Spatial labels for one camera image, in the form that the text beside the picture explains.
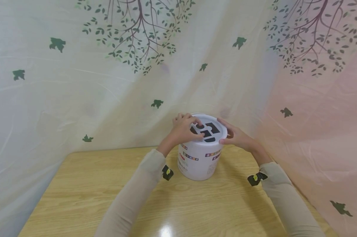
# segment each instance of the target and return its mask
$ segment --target curtain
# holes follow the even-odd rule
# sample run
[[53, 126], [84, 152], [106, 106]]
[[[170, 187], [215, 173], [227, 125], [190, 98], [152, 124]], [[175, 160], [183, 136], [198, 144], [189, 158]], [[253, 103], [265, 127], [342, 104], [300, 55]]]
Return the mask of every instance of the curtain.
[[71, 152], [157, 145], [178, 112], [253, 134], [277, 72], [265, 52], [273, 9], [0, 0], [0, 237], [17, 236]]
[[258, 138], [340, 236], [357, 236], [357, 0], [278, 1]]

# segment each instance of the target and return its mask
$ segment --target beige long sleeve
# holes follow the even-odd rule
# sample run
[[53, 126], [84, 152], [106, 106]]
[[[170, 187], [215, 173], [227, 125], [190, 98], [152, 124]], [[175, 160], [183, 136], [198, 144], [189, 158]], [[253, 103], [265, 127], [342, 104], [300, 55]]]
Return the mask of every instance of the beige long sleeve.
[[119, 192], [99, 224], [95, 237], [125, 237], [129, 235], [139, 210], [162, 177], [163, 154], [153, 149], [134, 175]]
[[260, 172], [268, 176], [261, 181], [263, 190], [271, 199], [288, 235], [324, 237], [325, 234], [280, 165], [275, 162], [263, 164]]
[[[107, 210], [95, 237], [128, 236], [139, 210], [161, 179], [164, 165], [165, 157], [155, 149], [144, 157]], [[323, 232], [281, 167], [272, 162], [261, 165], [260, 171], [268, 176], [262, 181], [263, 189], [272, 200], [288, 235], [323, 237]]]

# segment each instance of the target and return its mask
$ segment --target shape sorter lid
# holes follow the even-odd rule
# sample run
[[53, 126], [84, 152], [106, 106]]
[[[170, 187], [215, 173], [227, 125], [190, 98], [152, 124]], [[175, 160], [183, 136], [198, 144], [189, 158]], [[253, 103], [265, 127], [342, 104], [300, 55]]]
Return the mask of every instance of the shape sorter lid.
[[191, 132], [193, 132], [194, 134], [204, 134], [204, 138], [202, 141], [194, 142], [202, 143], [203, 145], [211, 145], [214, 143], [218, 143], [220, 139], [227, 137], [227, 128], [220, 122], [218, 122], [216, 118], [210, 115], [204, 115], [200, 113], [193, 113], [192, 115], [199, 118], [203, 126], [200, 127], [198, 124], [192, 124], [190, 128]]

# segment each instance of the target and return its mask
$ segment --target pink curtain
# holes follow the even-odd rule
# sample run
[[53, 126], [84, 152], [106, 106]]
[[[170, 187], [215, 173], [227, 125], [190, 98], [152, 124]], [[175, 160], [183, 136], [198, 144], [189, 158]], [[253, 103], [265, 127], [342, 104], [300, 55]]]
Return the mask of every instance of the pink curtain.
[[340, 236], [357, 236], [357, 0], [274, 1], [258, 139]]

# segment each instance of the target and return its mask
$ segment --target table surface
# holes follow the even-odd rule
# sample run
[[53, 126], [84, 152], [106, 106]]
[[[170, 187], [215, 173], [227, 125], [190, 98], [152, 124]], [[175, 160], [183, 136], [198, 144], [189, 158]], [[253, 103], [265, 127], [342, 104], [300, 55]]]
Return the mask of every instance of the table surface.
[[[92, 237], [103, 215], [152, 147], [76, 152], [68, 155], [19, 237]], [[162, 179], [142, 208], [131, 236], [286, 236], [261, 188], [247, 181], [258, 172], [250, 153], [223, 148], [214, 175], [205, 181], [184, 177], [177, 147], [167, 157], [174, 171]], [[307, 200], [326, 236], [337, 236]]]

